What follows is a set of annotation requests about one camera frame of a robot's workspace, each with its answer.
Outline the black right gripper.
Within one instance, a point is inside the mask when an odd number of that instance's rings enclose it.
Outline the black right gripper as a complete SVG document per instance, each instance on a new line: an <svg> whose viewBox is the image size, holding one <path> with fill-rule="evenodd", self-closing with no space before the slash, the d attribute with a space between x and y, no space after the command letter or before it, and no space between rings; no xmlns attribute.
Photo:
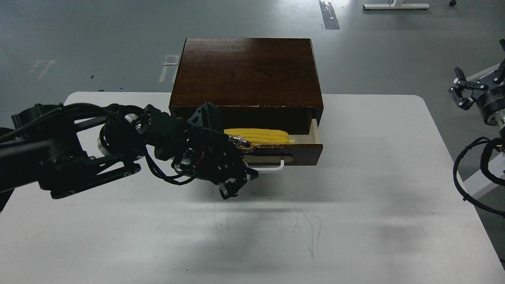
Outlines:
<svg viewBox="0 0 505 284"><path fill-rule="evenodd" d="M456 83L449 88L449 94L458 108L467 111L485 92L504 85L505 60L474 75L476 83L479 87L484 86L483 89L474 90L474 83L467 81L461 68L454 68L454 72ZM462 95L464 90L471 90L472 98L464 97Z"/></svg>

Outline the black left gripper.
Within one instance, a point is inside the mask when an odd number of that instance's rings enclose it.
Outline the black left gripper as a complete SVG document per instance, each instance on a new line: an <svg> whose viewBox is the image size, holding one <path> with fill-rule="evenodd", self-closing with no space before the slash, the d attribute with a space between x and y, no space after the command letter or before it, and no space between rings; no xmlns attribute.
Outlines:
<svg viewBox="0 0 505 284"><path fill-rule="evenodd" d="M219 186L222 199L237 197L248 180L259 172L245 165L242 153L224 133L221 110L205 103L188 120L179 119L152 105L144 108L144 142L154 147L155 158L172 160L174 176L167 176L146 156L148 167L157 178L172 185L192 180L208 180Z"/></svg>

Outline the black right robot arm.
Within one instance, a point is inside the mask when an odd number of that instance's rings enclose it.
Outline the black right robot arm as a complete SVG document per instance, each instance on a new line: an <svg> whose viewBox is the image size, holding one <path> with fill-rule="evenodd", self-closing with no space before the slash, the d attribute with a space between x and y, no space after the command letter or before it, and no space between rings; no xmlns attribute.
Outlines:
<svg viewBox="0 0 505 284"><path fill-rule="evenodd" d="M456 82L448 90L456 106L468 110L476 104L485 124L500 127L500 138L495 148L501 152L504 151L504 66L505 62L502 60L496 70L476 81L468 80L462 69L456 67Z"/></svg>

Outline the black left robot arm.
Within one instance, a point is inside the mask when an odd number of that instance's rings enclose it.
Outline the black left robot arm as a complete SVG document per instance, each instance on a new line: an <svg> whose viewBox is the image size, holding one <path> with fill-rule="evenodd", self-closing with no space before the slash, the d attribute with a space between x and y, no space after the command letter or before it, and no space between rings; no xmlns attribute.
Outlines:
<svg viewBox="0 0 505 284"><path fill-rule="evenodd" d="M206 103L189 120L153 105L36 104L1 128L1 192L38 182L52 198L71 196L138 173L172 185L195 179L218 185L224 200L238 196L258 171L239 147L251 143L225 134L221 112Z"/></svg>

